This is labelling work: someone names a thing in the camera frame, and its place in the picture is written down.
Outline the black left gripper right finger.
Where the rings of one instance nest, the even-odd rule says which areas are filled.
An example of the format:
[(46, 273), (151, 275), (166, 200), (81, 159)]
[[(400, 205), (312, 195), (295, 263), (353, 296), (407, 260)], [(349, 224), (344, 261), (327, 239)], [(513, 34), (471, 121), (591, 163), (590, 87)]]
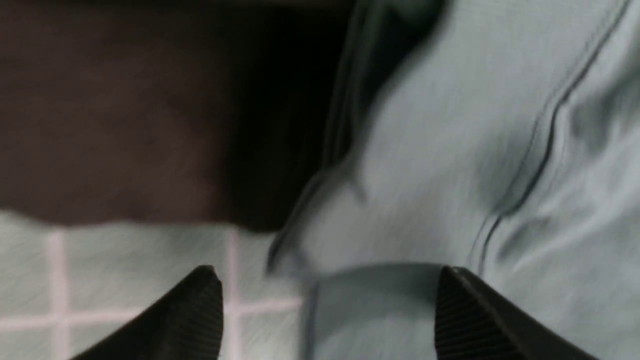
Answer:
[(436, 294), (439, 360), (590, 360), (466, 268), (444, 266)]

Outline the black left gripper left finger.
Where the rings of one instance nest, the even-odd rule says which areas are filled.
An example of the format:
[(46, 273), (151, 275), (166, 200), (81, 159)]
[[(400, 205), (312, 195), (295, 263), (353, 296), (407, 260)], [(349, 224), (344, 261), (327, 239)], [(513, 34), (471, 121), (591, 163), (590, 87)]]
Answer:
[(213, 266), (199, 265), (76, 359), (217, 360), (224, 331), (223, 293)]

